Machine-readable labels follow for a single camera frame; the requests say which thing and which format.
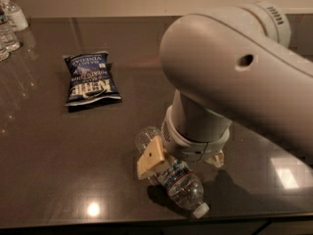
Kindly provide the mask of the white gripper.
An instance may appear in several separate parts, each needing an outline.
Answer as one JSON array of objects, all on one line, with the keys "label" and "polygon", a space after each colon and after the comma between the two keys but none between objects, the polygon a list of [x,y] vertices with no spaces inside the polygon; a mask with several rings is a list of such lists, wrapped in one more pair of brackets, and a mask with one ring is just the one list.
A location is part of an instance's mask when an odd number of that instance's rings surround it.
[{"label": "white gripper", "polygon": [[168,154],[185,162],[206,161],[217,168],[224,165],[225,156],[222,149],[230,137],[230,124],[227,124],[221,133],[215,130],[216,137],[208,136],[204,141],[196,141],[185,137],[177,130],[172,113],[170,106],[161,126],[161,137],[157,135],[152,139],[137,162],[137,176],[140,180],[169,169]]}]

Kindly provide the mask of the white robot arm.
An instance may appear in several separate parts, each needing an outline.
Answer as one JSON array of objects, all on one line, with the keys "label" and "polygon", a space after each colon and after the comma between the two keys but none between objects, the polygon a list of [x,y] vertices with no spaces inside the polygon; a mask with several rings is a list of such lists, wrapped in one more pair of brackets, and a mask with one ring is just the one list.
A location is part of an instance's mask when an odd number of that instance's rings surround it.
[{"label": "white robot arm", "polygon": [[290,50],[291,27],[268,1],[179,18],[160,42],[175,88],[161,133],[144,149],[144,179],[175,160],[221,167],[237,122],[294,156],[313,159],[313,65]]}]

